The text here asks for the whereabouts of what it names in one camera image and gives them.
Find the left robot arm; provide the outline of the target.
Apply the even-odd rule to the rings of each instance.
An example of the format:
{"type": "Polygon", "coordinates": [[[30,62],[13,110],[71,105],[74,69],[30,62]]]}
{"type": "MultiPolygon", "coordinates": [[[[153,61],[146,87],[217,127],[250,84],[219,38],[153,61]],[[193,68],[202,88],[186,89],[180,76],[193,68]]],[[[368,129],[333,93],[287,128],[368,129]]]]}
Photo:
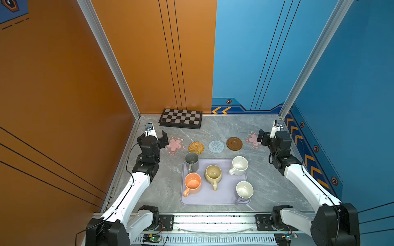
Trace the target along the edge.
{"type": "Polygon", "coordinates": [[[130,246],[147,228],[159,224],[159,210],[142,206],[130,218],[138,200],[149,187],[159,170],[160,150],[168,144],[166,132],[157,137],[152,123],[145,125],[145,133],[137,138],[141,154],[130,174],[129,182],[111,207],[99,218],[91,219],[85,230],[86,246],[130,246]]]}

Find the pink flower coaster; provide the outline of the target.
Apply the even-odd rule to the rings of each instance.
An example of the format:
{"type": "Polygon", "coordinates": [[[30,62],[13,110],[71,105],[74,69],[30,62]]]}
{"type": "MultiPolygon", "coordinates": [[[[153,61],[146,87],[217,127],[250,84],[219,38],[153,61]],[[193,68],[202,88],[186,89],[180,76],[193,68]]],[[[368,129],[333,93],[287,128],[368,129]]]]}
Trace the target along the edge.
{"type": "Polygon", "coordinates": [[[262,145],[257,141],[258,135],[255,132],[249,132],[248,136],[245,138],[245,142],[250,144],[252,149],[259,149],[262,145]]]}
{"type": "Polygon", "coordinates": [[[183,144],[184,138],[182,137],[170,137],[169,138],[169,143],[165,147],[166,151],[171,154],[175,155],[178,152],[182,152],[185,150],[185,145],[183,144]]]}

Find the brown wooden round coaster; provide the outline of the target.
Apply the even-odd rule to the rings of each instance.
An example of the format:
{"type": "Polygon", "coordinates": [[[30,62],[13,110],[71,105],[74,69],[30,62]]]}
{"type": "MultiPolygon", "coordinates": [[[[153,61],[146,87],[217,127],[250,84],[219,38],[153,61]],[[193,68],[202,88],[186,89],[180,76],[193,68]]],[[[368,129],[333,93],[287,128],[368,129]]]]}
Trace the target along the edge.
{"type": "Polygon", "coordinates": [[[239,151],[243,147],[243,142],[237,137],[230,137],[226,142],[227,147],[232,151],[239,151]]]}

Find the tan rattan round coaster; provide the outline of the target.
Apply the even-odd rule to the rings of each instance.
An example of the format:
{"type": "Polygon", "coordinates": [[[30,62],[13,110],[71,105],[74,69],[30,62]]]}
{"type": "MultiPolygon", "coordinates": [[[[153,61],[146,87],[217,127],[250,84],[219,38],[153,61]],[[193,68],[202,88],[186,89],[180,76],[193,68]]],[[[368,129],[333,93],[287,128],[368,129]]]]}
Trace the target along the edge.
{"type": "Polygon", "coordinates": [[[189,152],[202,154],[205,150],[205,146],[199,141],[194,141],[188,146],[188,150],[189,152]]]}

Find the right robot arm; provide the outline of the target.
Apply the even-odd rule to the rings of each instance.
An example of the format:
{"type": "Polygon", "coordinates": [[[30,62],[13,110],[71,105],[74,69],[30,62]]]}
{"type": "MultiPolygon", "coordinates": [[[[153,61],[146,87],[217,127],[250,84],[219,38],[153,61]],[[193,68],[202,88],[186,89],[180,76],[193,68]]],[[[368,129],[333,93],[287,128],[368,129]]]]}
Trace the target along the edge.
{"type": "Polygon", "coordinates": [[[273,127],[271,132],[260,130],[257,141],[269,148],[271,164],[297,187],[315,212],[315,216],[309,216],[292,206],[275,206],[270,218],[273,229],[296,228],[309,235],[317,246],[359,246],[357,209],[342,203],[313,179],[291,154],[290,133],[279,127],[273,127]]]}

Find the light blue woven coaster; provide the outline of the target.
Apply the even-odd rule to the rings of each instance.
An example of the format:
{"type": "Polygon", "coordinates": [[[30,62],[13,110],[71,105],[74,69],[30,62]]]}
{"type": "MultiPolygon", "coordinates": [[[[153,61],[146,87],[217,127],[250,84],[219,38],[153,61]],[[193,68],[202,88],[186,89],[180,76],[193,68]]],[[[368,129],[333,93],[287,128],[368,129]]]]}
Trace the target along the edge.
{"type": "Polygon", "coordinates": [[[224,144],[219,140],[213,140],[209,143],[208,149],[213,154],[219,154],[224,150],[224,144]]]}

